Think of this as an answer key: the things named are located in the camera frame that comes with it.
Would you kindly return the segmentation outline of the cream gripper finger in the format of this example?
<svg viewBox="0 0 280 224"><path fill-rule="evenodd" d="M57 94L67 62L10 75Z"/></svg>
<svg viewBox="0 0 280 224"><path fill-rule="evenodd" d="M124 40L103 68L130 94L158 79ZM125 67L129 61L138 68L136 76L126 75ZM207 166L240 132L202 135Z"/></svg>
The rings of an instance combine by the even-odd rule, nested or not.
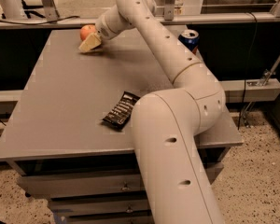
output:
<svg viewBox="0 0 280 224"><path fill-rule="evenodd" d="M102 44L101 37L97 33L90 33L88 36L82 41L78 49L81 52L89 52Z"/></svg>

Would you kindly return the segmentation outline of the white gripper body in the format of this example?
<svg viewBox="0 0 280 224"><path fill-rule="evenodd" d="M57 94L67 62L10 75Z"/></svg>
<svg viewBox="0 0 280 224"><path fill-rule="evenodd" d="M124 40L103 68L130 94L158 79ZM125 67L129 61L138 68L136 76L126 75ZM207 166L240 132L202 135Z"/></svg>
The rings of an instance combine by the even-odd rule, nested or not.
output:
<svg viewBox="0 0 280 224"><path fill-rule="evenodd" d="M102 14L95 23L96 31L103 40L110 40L128 28L128 22L116 7Z"/></svg>

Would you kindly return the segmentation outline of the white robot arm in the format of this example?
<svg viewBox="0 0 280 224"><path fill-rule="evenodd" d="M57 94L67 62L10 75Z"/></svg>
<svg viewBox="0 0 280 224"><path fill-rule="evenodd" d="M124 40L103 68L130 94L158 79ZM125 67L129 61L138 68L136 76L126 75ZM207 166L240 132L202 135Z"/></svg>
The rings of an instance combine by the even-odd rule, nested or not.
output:
<svg viewBox="0 0 280 224"><path fill-rule="evenodd" d="M154 16L154 0L116 0L80 45L88 52L126 29L146 41L173 87L138 100L134 151L155 224L224 224L194 137L223 113L225 92L207 66Z"/></svg>

